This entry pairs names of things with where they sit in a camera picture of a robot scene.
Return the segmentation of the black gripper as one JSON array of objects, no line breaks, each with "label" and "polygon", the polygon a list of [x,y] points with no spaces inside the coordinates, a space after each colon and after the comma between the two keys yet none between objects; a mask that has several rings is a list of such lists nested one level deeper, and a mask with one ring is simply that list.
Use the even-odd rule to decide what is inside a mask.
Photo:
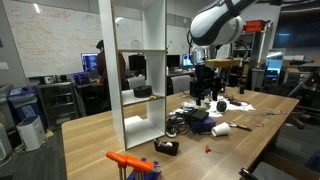
[{"label": "black gripper", "polygon": [[198,64],[195,66],[195,79],[190,82],[190,95],[195,98],[197,106],[201,105],[201,99],[204,98],[204,91],[207,89],[211,90],[213,101],[217,101],[221,77],[204,64]]}]

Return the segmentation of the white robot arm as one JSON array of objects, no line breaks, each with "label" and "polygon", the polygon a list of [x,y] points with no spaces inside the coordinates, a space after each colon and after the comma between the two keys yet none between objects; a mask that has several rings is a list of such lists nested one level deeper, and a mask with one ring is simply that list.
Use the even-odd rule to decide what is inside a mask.
[{"label": "white robot arm", "polygon": [[190,82],[190,95],[198,106],[204,99],[204,91],[210,89],[214,98],[221,89],[221,78],[208,66],[210,47],[234,42],[243,31],[240,14],[258,0],[214,0],[202,8],[191,20],[189,34],[192,42],[207,50],[208,55],[196,63],[196,80]]}]

